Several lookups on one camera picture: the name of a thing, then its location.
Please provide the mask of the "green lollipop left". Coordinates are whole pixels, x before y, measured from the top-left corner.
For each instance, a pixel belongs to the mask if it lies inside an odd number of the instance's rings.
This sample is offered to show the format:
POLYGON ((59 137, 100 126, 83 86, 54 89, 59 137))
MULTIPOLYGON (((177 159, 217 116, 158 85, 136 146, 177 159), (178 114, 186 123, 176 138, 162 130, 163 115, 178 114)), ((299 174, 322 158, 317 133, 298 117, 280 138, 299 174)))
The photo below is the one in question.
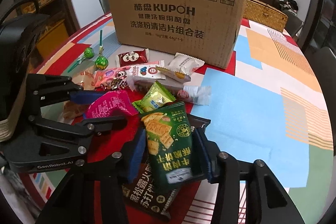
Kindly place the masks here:
POLYGON ((81 64, 84 60, 91 59, 95 56, 94 50, 91 47, 88 47, 84 50, 82 57, 79 57, 68 69, 68 73, 70 73, 73 69, 75 69, 79 64, 81 64))

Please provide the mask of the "brown cardboard box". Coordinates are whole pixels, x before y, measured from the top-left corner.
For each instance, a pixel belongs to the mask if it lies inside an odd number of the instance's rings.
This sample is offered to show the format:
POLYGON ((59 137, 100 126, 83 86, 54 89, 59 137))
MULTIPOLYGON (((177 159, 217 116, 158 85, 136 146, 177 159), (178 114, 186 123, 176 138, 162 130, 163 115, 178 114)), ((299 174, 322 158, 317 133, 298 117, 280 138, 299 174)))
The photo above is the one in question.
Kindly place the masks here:
POLYGON ((109 0, 121 44, 228 67, 246 0, 109 0))

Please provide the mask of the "green lollipop right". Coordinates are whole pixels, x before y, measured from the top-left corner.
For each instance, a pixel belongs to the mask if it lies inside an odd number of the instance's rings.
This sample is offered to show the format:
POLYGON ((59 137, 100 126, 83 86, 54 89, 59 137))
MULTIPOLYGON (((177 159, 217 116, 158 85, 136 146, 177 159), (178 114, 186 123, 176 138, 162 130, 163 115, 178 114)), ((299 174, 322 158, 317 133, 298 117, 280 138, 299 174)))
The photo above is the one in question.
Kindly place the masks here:
POLYGON ((99 52, 94 65, 99 70, 105 70, 109 64, 108 59, 103 55, 104 47, 102 43, 103 30, 100 30, 100 38, 99 38, 99 52))

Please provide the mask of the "dark brown snack bar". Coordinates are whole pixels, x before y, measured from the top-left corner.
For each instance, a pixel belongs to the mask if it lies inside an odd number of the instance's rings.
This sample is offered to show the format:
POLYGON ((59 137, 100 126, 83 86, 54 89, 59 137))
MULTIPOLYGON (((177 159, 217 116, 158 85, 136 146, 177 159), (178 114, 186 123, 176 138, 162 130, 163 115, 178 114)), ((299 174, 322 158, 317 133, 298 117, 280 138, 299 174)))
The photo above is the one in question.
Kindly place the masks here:
POLYGON ((126 83, 132 91, 137 90, 143 93, 149 91, 151 86, 158 81, 163 87, 165 87, 175 98, 190 102, 195 105, 209 105, 211 99, 211 87, 210 86, 194 86, 184 85, 171 78, 166 79, 149 79, 137 76, 128 76, 126 83))

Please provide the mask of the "woven wicker basket box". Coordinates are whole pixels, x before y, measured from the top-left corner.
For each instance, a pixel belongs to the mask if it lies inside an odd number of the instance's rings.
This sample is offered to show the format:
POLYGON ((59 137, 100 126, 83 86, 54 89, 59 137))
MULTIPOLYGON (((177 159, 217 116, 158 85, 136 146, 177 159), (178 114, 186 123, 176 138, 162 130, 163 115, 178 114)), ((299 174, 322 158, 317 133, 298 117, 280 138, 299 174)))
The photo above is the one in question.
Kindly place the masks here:
POLYGON ((274 7, 258 1, 246 0, 243 18, 283 32, 288 16, 274 7))

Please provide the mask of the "black truffle cracker pack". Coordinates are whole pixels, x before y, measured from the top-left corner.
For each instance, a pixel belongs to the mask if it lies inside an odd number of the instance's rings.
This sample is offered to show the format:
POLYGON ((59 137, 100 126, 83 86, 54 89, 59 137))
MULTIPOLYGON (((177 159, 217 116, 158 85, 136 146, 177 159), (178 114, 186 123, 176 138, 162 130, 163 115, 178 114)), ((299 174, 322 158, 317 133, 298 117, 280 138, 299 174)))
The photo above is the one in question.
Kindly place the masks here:
POLYGON ((154 187, 149 159, 142 160, 138 175, 132 183, 122 185, 123 196, 128 204, 166 222, 171 220, 170 207, 179 190, 163 192, 154 187))

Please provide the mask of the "pink bear snack bar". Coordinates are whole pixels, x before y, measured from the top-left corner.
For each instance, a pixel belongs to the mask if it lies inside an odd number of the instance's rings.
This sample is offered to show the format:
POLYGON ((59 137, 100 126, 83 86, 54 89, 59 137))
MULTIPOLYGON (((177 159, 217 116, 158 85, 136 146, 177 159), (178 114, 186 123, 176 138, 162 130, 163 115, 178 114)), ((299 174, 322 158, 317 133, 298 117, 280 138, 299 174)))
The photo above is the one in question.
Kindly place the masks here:
POLYGON ((105 85, 113 79, 125 80, 128 76, 139 77, 141 79, 165 79, 166 76, 157 69, 157 66, 164 67, 165 61, 159 60, 97 71, 94 74, 94 86, 99 88, 101 85, 105 85))

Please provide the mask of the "red panda snack packet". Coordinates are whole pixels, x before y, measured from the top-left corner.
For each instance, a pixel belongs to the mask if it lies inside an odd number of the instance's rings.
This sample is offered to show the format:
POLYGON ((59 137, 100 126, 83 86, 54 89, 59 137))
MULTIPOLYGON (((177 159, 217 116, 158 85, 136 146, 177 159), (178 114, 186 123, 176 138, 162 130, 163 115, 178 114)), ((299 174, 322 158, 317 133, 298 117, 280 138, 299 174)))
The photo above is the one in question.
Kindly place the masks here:
POLYGON ((116 66, 124 67, 130 65, 144 64, 149 61, 149 49, 129 51, 116 56, 116 66))

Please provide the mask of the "green lollipop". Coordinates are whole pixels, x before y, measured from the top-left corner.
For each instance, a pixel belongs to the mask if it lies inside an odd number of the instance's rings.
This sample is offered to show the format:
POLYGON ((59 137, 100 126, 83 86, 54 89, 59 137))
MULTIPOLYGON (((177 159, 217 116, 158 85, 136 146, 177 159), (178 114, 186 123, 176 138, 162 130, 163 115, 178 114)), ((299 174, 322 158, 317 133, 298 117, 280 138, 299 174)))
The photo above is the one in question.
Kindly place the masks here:
POLYGON ((99 52, 94 65, 99 70, 105 70, 109 64, 108 59, 103 55, 104 47, 102 43, 103 30, 100 30, 100 38, 99 38, 99 52))
POLYGON ((94 50, 91 47, 88 47, 84 50, 82 57, 79 57, 68 69, 68 73, 70 73, 73 69, 75 69, 79 64, 81 64, 84 60, 91 59, 95 56, 94 50))

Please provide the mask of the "pink snack packet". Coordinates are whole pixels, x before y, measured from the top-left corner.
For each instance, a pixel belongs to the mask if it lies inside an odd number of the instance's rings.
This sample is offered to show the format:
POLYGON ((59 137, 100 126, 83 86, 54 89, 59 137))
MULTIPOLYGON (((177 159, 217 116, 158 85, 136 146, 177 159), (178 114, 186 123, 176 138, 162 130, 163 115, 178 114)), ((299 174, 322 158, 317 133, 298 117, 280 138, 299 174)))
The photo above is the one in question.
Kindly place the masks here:
POLYGON ((109 91, 99 97, 87 108, 84 118, 108 118, 115 115, 134 116, 138 111, 132 105, 124 90, 109 91))

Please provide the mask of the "green cracker snack bag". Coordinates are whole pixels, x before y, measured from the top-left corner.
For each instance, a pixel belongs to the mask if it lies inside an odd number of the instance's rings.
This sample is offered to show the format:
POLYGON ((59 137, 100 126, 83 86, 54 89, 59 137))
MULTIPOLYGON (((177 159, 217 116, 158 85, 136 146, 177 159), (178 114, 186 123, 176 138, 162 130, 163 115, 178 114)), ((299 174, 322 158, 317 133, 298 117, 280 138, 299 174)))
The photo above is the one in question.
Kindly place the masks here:
POLYGON ((153 183, 159 191, 173 190, 202 175, 184 102, 145 113, 141 121, 153 183))

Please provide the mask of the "grey chair far end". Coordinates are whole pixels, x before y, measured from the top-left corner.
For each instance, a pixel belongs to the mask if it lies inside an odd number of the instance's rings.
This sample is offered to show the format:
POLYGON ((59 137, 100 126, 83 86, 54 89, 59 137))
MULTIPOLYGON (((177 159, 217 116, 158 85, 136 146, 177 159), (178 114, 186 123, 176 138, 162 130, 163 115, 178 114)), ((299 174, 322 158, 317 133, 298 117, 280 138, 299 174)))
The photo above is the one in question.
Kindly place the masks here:
POLYGON ((104 14, 107 14, 110 12, 110 6, 109 6, 109 1, 108 0, 99 0, 101 8, 104 12, 104 14))

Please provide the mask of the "orange beige snack packet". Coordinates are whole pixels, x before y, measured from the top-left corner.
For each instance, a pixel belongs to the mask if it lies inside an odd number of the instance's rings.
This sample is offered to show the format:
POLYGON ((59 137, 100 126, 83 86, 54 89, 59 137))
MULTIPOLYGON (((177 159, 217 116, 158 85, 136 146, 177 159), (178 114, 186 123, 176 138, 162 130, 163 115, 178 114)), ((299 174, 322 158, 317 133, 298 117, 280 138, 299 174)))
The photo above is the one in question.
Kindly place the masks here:
POLYGON ((72 77, 72 82, 76 85, 80 85, 84 90, 95 89, 95 67, 91 66, 87 69, 77 73, 72 77))

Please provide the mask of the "colourful patchwork tablecloth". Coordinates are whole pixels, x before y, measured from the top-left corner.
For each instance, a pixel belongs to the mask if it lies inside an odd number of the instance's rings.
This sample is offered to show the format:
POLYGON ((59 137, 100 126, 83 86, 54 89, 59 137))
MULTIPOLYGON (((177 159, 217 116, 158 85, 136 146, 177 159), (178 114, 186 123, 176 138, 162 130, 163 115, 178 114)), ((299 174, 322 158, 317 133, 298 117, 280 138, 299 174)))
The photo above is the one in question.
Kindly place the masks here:
MULTIPOLYGON (((38 73, 67 75, 67 67, 87 46, 98 46, 104 30, 104 53, 113 58, 130 51, 116 38, 110 14, 72 35, 47 57, 38 73)), ((318 81, 299 47, 286 31, 243 19, 229 67, 204 65, 191 85, 212 88, 209 106, 187 105, 193 115, 211 120, 207 137, 242 161, 262 159, 279 179, 305 223, 318 223, 333 172, 333 134, 318 81)), ((43 207, 66 170, 20 174, 23 185, 43 207)), ((130 223, 210 223, 217 185, 206 180, 185 185, 173 201, 169 222, 127 206, 130 223)))

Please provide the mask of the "yellow striped snack packet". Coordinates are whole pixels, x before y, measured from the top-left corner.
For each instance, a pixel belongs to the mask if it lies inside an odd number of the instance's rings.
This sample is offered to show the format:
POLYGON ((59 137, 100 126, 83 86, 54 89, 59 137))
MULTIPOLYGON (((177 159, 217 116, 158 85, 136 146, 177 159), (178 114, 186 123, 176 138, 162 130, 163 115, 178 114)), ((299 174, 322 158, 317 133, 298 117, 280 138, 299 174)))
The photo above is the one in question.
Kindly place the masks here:
POLYGON ((162 74, 164 74, 165 76, 175 80, 175 81, 178 81, 180 83, 187 83, 187 82, 190 82, 191 81, 191 76, 189 75, 186 75, 184 73, 181 73, 181 72, 176 72, 176 71, 172 71, 170 69, 167 69, 165 67, 160 67, 160 66, 156 66, 157 70, 159 72, 161 72, 162 74))

